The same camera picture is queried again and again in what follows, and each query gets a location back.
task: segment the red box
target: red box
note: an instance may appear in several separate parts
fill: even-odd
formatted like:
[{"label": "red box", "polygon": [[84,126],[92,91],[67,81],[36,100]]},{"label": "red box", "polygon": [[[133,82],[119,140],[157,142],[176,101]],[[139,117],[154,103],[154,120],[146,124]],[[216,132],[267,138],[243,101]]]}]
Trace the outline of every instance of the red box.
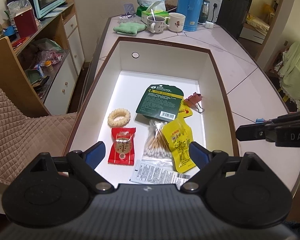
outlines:
[{"label": "red box", "polygon": [[24,8],[24,10],[20,11],[13,19],[16,23],[20,38],[31,36],[38,30],[32,7]]}]

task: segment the blue thermos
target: blue thermos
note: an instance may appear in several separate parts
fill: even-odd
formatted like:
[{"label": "blue thermos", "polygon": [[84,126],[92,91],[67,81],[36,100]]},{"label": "blue thermos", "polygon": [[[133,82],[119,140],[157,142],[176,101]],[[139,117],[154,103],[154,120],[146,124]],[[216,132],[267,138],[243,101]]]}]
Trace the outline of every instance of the blue thermos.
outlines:
[{"label": "blue thermos", "polygon": [[177,12],[186,16],[185,31],[197,30],[201,6],[202,0],[178,0]]}]

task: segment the white logo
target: white logo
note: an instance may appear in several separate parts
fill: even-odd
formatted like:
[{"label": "white logo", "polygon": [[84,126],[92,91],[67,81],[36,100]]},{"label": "white logo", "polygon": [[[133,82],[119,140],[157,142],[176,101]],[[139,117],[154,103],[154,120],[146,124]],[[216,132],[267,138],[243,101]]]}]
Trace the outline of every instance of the white logo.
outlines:
[{"label": "white logo", "polygon": [[143,190],[146,191],[146,192],[148,192],[148,191],[152,190],[152,188],[149,187],[149,186],[146,186],[146,187],[143,188]]}]

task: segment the quilted chair cover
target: quilted chair cover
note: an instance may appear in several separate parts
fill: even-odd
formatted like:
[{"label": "quilted chair cover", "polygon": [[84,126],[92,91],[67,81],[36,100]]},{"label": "quilted chair cover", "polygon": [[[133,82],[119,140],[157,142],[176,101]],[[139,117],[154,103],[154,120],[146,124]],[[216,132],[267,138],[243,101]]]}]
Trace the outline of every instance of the quilted chair cover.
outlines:
[{"label": "quilted chair cover", "polygon": [[10,184],[40,152],[61,156],[76,115],[26,117],[0,89],[0,182]]}]

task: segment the spoon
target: spoon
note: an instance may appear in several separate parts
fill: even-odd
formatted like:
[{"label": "spoon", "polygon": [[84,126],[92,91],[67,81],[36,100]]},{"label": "spoon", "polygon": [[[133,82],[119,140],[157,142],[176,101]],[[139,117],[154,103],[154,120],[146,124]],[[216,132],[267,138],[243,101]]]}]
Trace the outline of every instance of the spoon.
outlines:
[{"label": "spoon", "polygon": [[155,21],[153,9],[151,9],[151,14],[152,14],[153,20]]}]

